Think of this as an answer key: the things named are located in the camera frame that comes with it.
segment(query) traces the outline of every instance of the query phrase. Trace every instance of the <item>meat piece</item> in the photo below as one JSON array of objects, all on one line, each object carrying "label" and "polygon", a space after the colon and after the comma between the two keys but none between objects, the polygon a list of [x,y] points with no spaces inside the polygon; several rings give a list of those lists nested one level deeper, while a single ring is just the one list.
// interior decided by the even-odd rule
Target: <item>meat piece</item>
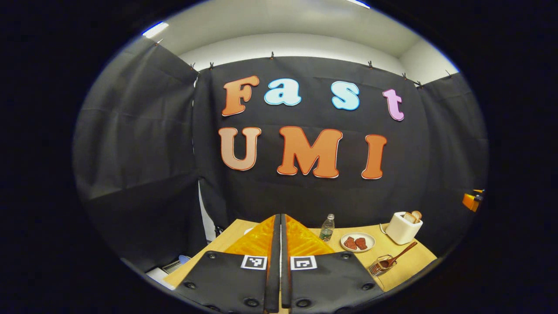
[{"label": "meat piece", "polygon": [[353,237],[348,237],[347,240],[345,241],[345,243],[343,243],[343,245],[350,248],[351,250],[356,250],[357,249],[357,245],[355,244]]},{"label": "meat piece", "polygon": [[364,250],[367,248],[366,246],[366,239],[363,237],[360,237],[356,240],[354,240],[354,243],[356,244],[356,246],[358,246],[359,249]]}]

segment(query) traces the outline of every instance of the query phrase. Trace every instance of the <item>orange letter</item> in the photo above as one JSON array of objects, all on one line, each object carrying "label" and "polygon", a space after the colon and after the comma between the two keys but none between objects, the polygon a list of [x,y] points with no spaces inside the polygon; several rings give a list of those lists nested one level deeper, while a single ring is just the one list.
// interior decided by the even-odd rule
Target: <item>orange letter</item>
[{"label": "orange letter", "polygon": [[366,169],[362,172],[364,179],[379,179],[382,177],[380,165],[382,164],[383,147],[387,143],[385,137],[381,135],[367,135],[368,142],[368,161]]},{"label": "orange letter", "polygon": [[279,130],[285,138],[283,151],[283,164],[277,168],[277,172],[286,175],[295,175],[298,169],[295,167],[295,156],[299,162],[300,170],[307,175],[312,166],[318,160],[318,166],[313,174],[318,178],[337,178],[337,145],[343,138],[343,133],[338,130],[323,130],[312,147],[304,131],[297,126],[285,126]]},{"label": "orange letter", "polygon": [[244,111],[245,106],[240,104],[240,99],[243,98],[244,101],[247,102],[252,96],[252,88],[250,86],[242,87],[242,85],[246,84],[258,86],[259,79],[257,76],[253,75],[225,84],[224,88],[227,90],[227,100],[225,109],[223,109],[221,113],[224,117],[236,115]]},{"label": "orange letter", "polygon": [[234,127],[223,127],[219,130],[221,136],[221,158],[225,165],[234,170],[248,170],[256,163],[256,145],[258,135],[262,133],[259,127],[245,127],[242,134],[246,136],[246,157],[239,160],[234,156],[234,136],[237,134]]}]

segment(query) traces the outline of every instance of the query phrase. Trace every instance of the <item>light blue letter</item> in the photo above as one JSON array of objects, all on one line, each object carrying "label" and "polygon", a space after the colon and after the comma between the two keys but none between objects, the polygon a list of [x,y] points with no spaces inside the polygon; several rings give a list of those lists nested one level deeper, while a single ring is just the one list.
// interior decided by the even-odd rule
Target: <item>light blue letter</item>
[{"label": "light blue letter", "polygon": [[355,110],[358,108],[358,87],[353,83],[337,81],[331,85],[331,92],[336,97],[331,99],[333,106],[337,109]]},{"label": "light blue letter", "polygon": [[299,83],[293,79],[276,79],[269,85],[269,90],[263,100],[268,104],[286,104],[287,106],[294,106],[302,100],[299,96]]}]

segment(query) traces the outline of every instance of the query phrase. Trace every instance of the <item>white ceiling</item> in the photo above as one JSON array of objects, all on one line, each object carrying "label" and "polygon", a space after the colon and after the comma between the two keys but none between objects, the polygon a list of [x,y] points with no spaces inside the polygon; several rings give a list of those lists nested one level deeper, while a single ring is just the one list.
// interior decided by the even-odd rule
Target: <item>white ceiling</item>
[{"label": "white ceiling", "polygon": [[420,36],[395,20],[345,0],[209,0],[166,21],[154,40],[176,55],[257,34],[336,37],[399,58]]}]

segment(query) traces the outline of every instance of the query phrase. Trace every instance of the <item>white wall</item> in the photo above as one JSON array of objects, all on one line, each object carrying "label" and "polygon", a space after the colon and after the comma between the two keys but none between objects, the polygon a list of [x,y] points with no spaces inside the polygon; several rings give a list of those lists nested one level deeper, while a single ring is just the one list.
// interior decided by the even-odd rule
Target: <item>white wall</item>
[{"label": "white wall", "polygon": [[224,63],[275,56],[315,56],[372,66],[401,75],[405,70],[394,56],[356,42],[310,34],[263,34],[237,37],[200,47],[180,55],[197,71]]},{"label": "white wall", "polygon": [[403,53],[399,60],[407,77],[415,82],[419,80],[421,84],[448,76],[446,70],[450,74],[459,72],[450,60],[424,39]]},{"label": "white wall", "polygon": [[[180,55],[179,57],[188,64],[195,63],[198,71],[209,67],[231,63],[235,61],[263,58],[271,56],[315,56],[351,61],[380,68],[397,75],[406,72],[407,77],[422,84],[447,75],[458,70],[436,48],[428,42],[420,40],[405,52],[401,58],[396,58],[371,47],[355,42],[337,39],[328,36],[309,34],[263,34],[251,35],[223,40],[200,47]],[[207,215],[200,195],[201,213],[208,240],[215,239],[215,226]]]}]

